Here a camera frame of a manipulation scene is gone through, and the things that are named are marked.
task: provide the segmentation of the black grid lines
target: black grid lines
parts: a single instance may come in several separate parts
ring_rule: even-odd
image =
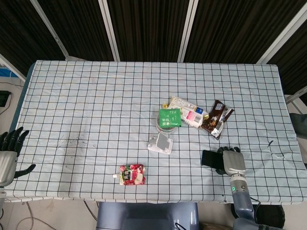
[[[221,100],[235,112],[219,141],[183,124],[170,135],[170,155],[148,151],[158,111],[171,96],[208,112]],[[200,166],[201,151],[220,146],[241,148],[250,194],[261,202],[307,196],[276,66],[37,61],[18,126],[31,130],[18,168],[37,167],[6,188],[11,201],[232,202],[228,177]],[[127,163],[145,165],[145,185],[121,186],[112,177]]]

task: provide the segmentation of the chocolate bar wrapper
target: chocolate bar wrapper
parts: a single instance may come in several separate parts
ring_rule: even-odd
[[[232,114],[234,109],[224,105],[219,100],[215,100],[214,106],[209,113],[209,118],[204,120],[201,127],[206,129],[215,139],[220,139],[224,123]]]

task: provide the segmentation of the black curtain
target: black curtain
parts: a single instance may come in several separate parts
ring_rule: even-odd
[[[189,0],[108,0],[122,61],[177,62]]]
[[[1,0],[0,22],[0,54],[23,75],[38,59],[65,59],[30,1]]]
[[[307,85],[307,22],[278,50],[269,64],[278,66],[284,94],[294,94]],[[307,105],[307,94],[301,99]]]
[[[185,62],[256,63],[306,0],[200,0]]]
[[[38,0],[70,56],[114,61],[98,0]]]

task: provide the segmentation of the red juice pouch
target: red juice pouch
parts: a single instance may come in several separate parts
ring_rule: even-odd
[[[132,165],[121,165],[119,167],[119,184],[121,185],[139,185],[145,183],[145,172],[144,165],[132,164]]]

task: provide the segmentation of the robotic arm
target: robotic arm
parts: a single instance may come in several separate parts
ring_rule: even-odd
[[[234,222],[234,230],[281,230],[255,223],[255,213],[249,196],[248,185],[245,179],[245,163],[243,154],[238,147],[220,148],[223,153],[224,168],[230,177],[230,186],[236,214],[239,216]]]
[[[3,133],[0,135],[0,210],[6,196],[4,187],[12,183],[14,178],[30,173],[35,164],[22,171],[16,171],[16,165],[20,151],[23,147],[24,139],[28,135],[29,130],[23,132],[23,127],[11,133]]]

